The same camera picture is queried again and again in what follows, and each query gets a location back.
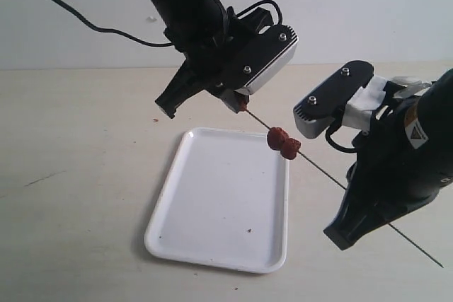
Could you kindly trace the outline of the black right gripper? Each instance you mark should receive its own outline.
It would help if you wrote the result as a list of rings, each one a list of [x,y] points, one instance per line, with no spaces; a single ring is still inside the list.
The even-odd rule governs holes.
[[[411,98],[361,143],[348,190],[323,233],[340,250],[452,184],[452,94]]]

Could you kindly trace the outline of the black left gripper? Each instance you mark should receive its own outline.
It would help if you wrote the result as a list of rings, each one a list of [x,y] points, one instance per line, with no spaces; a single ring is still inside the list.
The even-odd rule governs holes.
[[[219,76],[227,62],[255,36],[276,25],[262,0],[237,13],[220,0],[151,0],[165,23],[164,35],[185,61],[155,103],[173,119],[177,109],[202,91],[215,93],[232,112],[248,96],[225,88]]]

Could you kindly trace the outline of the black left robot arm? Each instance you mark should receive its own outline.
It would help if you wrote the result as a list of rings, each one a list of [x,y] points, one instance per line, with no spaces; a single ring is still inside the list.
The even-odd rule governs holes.
[[[234,112],[276,73],[277,35],[285,31],[263,1],[235,13],[220,0],[151,0],[166,28],[166,45],[185,60],[156,104],[169,117],[207,91]]]

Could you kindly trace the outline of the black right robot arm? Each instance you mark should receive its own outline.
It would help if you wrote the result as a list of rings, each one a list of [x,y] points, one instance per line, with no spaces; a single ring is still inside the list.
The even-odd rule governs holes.
[[[357,160],[325,235],[341,250],[431,203],[452,184],[452,71],[422,96],[389,103],[368,134],[352,141]]]

